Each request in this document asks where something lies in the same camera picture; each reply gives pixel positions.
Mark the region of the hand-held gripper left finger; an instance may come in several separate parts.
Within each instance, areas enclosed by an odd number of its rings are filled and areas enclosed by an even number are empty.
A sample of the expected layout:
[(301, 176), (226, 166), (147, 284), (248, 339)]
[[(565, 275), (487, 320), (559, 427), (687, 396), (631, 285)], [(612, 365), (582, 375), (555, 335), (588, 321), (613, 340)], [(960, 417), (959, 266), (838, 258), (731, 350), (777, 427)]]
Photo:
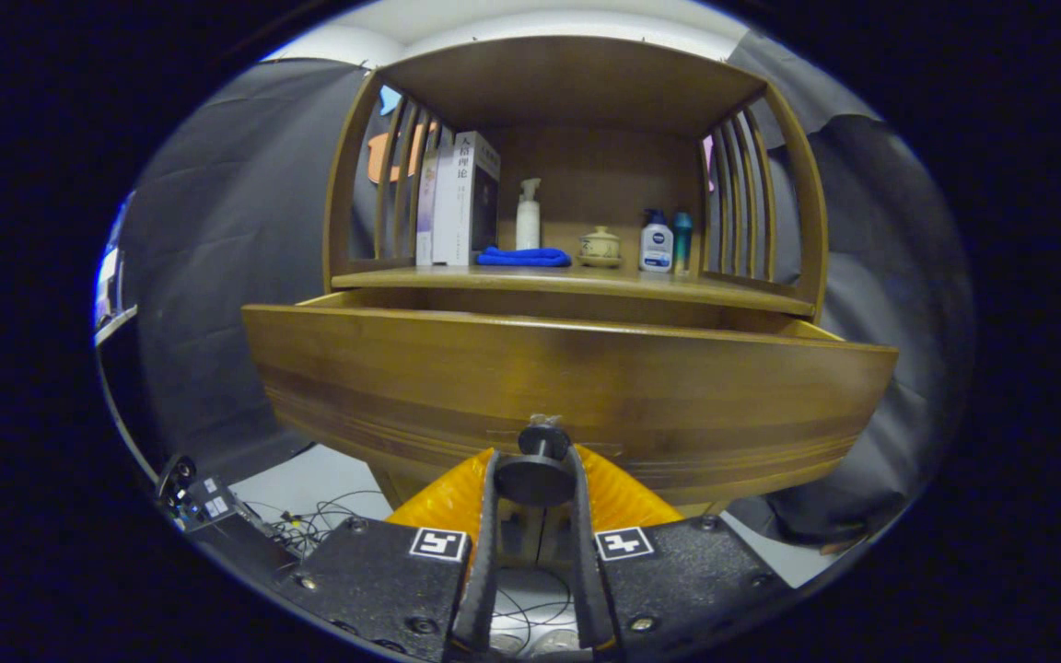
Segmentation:
[(483, 450), (387, 518), (345, 518), (286, 570), (286, 600), (341, 636), (408, 662), (485, 659), (501, 457)]

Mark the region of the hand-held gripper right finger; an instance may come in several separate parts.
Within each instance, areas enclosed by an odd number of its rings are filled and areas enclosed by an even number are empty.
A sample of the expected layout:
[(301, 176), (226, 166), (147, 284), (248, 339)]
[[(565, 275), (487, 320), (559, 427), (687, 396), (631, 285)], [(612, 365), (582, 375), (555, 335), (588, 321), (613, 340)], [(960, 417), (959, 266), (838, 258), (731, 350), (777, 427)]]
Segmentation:
[(578, 641), (595, 659), (705, 657), (793, 605), (793, 587), (721, 516), (684, 518), (571, 449)]

